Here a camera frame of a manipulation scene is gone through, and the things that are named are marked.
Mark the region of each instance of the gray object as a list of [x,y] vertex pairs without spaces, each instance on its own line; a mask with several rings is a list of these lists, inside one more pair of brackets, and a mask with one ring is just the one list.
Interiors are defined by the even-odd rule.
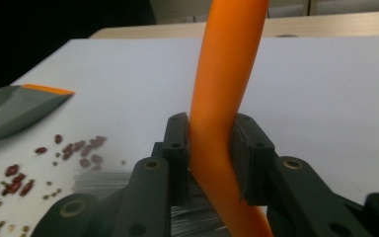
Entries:
[[30,84],[0,88],[0,139],[44,118],[72,95],[73,92]]

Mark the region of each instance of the red bean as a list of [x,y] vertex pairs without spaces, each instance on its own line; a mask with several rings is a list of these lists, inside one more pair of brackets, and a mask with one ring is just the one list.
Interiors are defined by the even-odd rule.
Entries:
[[74,151],[79,151],[80,149],[82,149],[82,147],[85,145],[85,141],[84,140],[81,140],[81,141],[78,141],[75,143],[74,147],[73,147],[73,150]]
[[91,143],[92,147],[94,147],[94,148],[98,147],[97,139],[91,139],[91,140],[89,140],[89,143]]
[[68,150],[68,151],[64,152],[62,159],[63,160],[67,160],[67,159],[70,158],[70,156],[72,156],[72,154],[73,154],[73,151],[72,150]]
[[1,196],[7,195],[8,192],[9,192],[9,186],[5,190],[2,191]]
[[89,160],[83,158],[79,161],[79,163],[81,164],[81,166],[83,168],[88,168],[90,165],[91,165],[91,162],[89,162]]
[[18,182],[21,182],[25,177],[26,177],[26,175],[24,175],[23,173],[21,173],[21,174],[19,174],[17,177],[15,177],[15,178],[12,180],[12,183],[18,183]]
[[60,135],[60,134],[56,134],[55,136],[54,136],[54,142],[56,143],[56,144],[60,144],[60,142],[62,142],[63,141],[63,137]]
[[34,181],[29,181],[24,187],[23,189],[21,190],[20,192],[20,196],[25,196],[29,191],[30,189],[33,187],[34,185]]
[[67,144],[64,148],[63,148],[63,152],[68,152],[68,151],[72,151],[72,148],[73,148],[73,144],[72,143],[69,143]]
[[47,151],[47,148],[45,148],[45,147],[39,147],[39,148],[37,148],[36,149],[36,154],[43,154],[43,153],[45,153]]
[[98,148],[104,144],[104,141],[106,141],[106,138],[103,136],[97,136],[96,139],[94,140],[94,148]]
[[94,162],[95,164],[101,164],[101,163],[103,163],[103,158],[102,158],[101,156],[99,156],[99,155],[93,155],[93,156],[91,157],[91,160],[92,160],[92,162]]
[[9,177],[9,176],[15,175],[18,173],[19,170],[20,170],[20,166],[17,164],[14,164],[14,165],[7,168],[7,170],[5,172],[5,176]]
[[82,157],[86,157],[92,149],[92,145],[86,145],[81,152]]
[[8,188],[8,193],[9,194],[14,194],[17,192],[17,190],[21,187],[23,183],[22,182],[18,182],[18,183],[13,183],[11,184]]

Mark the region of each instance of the metal bristle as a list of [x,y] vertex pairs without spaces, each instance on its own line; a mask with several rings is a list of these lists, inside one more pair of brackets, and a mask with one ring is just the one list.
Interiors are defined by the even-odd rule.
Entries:
[[[75,176],[73,192],[104,199],[127,186],[131,171],[88,171]],[[228,237],[226,227],[199,185],[189,179],[189,206],[171,207],[171,236]]]

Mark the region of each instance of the orange tube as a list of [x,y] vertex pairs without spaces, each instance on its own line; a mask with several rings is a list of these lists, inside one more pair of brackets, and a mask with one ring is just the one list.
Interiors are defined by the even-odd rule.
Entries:
[[232,236],[272,236],[262,210],[240,201],[229,154],[267,5],[267,0],[213,0],[192,95],[189,168]]

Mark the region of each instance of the dark background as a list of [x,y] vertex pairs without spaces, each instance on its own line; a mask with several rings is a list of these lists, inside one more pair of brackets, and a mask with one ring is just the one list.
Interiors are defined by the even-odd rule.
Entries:
[[71,39],[106,27],[155,24],[149,0],[0,1],[0,87]]

